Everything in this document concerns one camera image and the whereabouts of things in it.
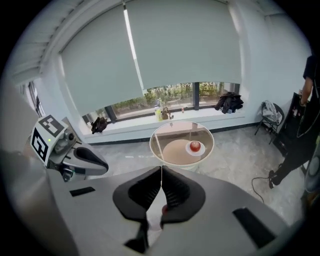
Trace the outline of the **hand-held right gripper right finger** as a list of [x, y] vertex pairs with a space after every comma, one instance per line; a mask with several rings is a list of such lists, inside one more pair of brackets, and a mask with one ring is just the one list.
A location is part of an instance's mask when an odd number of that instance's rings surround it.
[[165, 225], [187, 222], [202, 209], [206, 192], [198, 181], [200, 176], [199, 173], [180, 173], [168, 166], [161, 167], [161, 188], [166, 199], [166, 210], [160, 220], [162, 229]]

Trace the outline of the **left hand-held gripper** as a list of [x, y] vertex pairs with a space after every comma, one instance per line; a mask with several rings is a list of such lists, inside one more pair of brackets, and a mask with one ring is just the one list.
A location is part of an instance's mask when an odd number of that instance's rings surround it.
[[[76, 142], [74, 132], [65, 122], [46, 115], [33, 127], [30, 146], [43, 165], [58, 171], [65, 182], [73, 180], [75, 174], [86, 177], [106, 174], [109, 165], [104, 157], [91, 146], [74, 148]], [[65, 163], [70, 158], [71, 167]]]

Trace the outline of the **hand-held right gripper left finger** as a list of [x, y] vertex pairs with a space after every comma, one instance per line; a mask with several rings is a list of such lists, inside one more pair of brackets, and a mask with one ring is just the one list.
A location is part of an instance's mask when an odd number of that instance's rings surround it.
[[136, 237], [124, 245], [142, 254], [149, 248], [147, 211], [160, 191], [161, 180], [162, 168], [156, 166], [119, 185], [112, 195], [122, 216], [140, 224]]

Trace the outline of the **white plate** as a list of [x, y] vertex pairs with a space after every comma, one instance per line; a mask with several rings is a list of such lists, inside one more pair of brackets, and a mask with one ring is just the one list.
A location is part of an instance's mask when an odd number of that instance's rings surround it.
[[186, 150], [186, 152], [187, 152], [189, 155], [194, 156], [194, 157], [200, 157], [200, 156], [202, 156], [202, 155], [205, 153], [206, 147], [204, 146], [203, 143], [200, 142], [200, 143], [201, 143], [201, 149], [200, 149], [200, 151], [198, 151], [198, 152], [192, 152], [192, 151], [190, 150], [190, 142], [191, 142], [191, 141], [189, 141], [189, 142], [185, 145], [185, 150]]

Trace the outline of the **red apple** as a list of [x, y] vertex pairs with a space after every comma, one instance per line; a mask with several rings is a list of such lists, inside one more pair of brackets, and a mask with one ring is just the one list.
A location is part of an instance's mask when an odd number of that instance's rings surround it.
[[197, 153], [201, 150], [201, 143], [199, 141], [191, 141], [189, 144], [189, 148], [192, 152]]

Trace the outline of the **black bag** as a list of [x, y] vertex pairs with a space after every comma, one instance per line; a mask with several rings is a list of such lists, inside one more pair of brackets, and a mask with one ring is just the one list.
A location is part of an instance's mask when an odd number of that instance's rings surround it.
[[97, 117], [94, 122], [91, 122], [91, 133], [102, 133], [103, 130], [107, 127], [107, 120], [104, 117]]

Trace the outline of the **round wooden basket table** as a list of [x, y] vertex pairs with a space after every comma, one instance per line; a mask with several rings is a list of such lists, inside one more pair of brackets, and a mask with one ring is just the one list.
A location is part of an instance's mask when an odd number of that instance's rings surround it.
[[[186, 152], [188, 142], [198, 141], [204, 144], [202, 156], [192, 156]], [[169, 121], [154, 131], [149, 140], [153, 155], [163, 165], [195, 171], [213, 152], [215, 139], [203, 125], [187, 120]]]

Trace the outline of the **grey roller blind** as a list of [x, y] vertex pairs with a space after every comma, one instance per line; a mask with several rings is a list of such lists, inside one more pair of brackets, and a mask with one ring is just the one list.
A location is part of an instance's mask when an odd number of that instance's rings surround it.
[[122, 6], [84, 26], [61, 58], [67, 88], [82, 116], [142, 96]]
[[145, 89], [241, 83], [239, 36], [225, 3], [131, 0], [126, 10]]

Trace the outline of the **dark-framed window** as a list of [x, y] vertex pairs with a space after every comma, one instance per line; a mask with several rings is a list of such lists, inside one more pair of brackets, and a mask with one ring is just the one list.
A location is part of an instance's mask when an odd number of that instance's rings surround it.
[[147, 89], [141, 97], [132, 98], [111, 105], [106, 105], [85, 114], [85, 123], [94, 122], [97, 117], [104, 117], [109, 124], [154, 114], [156, 99], [161, 98], [162, 107], [168, 107], [171, 113], [213, 108], [220, 97], [227, 92], [240, 92], [238, 83], [228, 82], [189, 82], [159, 86]]

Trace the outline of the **black jacket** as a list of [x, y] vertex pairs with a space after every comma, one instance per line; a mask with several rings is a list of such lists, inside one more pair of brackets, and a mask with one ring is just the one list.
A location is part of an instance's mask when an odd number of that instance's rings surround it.
[[241, 95], [235, 92], [227, 92], [220, 97], [214, 109], [221, 111], [223, 114], [235, 113], [236, 110], [243, 108], [243, 104], [244, 102], [241, 99]]

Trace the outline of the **grey cloth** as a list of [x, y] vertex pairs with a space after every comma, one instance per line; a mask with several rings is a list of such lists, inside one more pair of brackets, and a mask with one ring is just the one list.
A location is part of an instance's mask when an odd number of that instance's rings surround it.
[[280, 111], [276, 109], [276, 105], [270, 101], [263, 102], [261, 115], [277, 125], [279, 125], [283, 119]]

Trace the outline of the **black folding chair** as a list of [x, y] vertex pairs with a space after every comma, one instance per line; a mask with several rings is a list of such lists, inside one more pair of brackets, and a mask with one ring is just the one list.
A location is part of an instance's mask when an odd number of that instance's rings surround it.
[[278, 128], [283, 123], [285, 114], [277, 104], [272, 103], [268, 100], [263, 101], [261, 103], [260, 111], [261, 111], [261, 120], [257, 125], [254, 135], [258, 133], [258, 131], [260, 130], [263, 124], [268, 125], [266, 128], [270, 134], [269, 144], [271, 144], [274, 141], [274, 139], [277, 137]]

